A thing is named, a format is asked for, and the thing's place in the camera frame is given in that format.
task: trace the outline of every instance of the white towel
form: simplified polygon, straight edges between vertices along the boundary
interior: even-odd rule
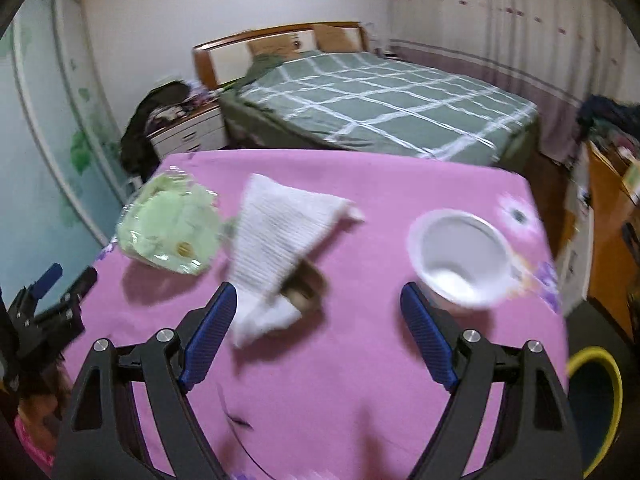
[[[278,294],[280,287],[343,216],[364,219],[347,199],[282,186],[252,174],[242,199],[228,276],[238,292],[231,323],[236,347],[302,317]]]

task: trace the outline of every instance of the metal screw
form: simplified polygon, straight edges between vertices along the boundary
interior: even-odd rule
[[[465,330],[462,333],[462,337],[465,338],[465,341],[469,341],[470,343],[477,343],[480,341],[481,335],[477,330]]]
[[[174,331],[170,328],[163,328],[160,332],[156,334],[156,339],[158,339],[161,343],[167,343],[174,338]]]
[[[109,348],[109,341],[106,339],[98,339],[98,341],[94,343],[94,350],[96,352],[104,352],[107,348]]]
[[[527,348],[531,350],[534,354],[539,354],[543,350],[542,343],[540,341],[527,341]]]

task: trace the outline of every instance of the plastic wrap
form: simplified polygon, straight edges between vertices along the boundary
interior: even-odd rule
[[[218,195],[172,166],[147,182],[116,228],[123,253],[181,274],[207,269],[220,246]]]

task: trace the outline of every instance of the cable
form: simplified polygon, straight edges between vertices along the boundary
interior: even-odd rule
[[[220,397],[220,404],[222,405],[222,411],[226,415],[227,423],[229,424],[229,427],[231,428],[231,431],[234,434],[234,437],[238,441],[238,444],[240,444],[240,447],[242,448],[242,450],[246,453],[246,455],[249,457],[251,462],[253,462],[260,471],[262,471],[265,475],[267,475],[271,480],[276,480],[273,476],[267,473],[265,469],[255,461],[254,457],[251,456],[251,453],[249,453],[246,450],[246,448],[244,447],[244,444],[242,443],[242,440],[240,440],[240,437],[236,432],[236,428],[234,427],[234,424],[238,424],[239,426],[242,426],[243,428],[247,428],[248,430],[252,430],[252,431],[254,428],[252,428],[252,426],[247,421],[242,420],[242,418],[239,418],[237,416],[232,416],[229,414],[229,412],[226,409],[225,396],[222,393],[222,386],[220,386],[219,383],[216,383],[216,386],[218,387],[218,396]]]

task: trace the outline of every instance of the white bowl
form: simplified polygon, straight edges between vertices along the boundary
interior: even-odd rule
[[[494,226],[471,213],[431,211],[409,229],[407,249],[418,284],[454,314],[493,308],[508,294],[511,248]]]

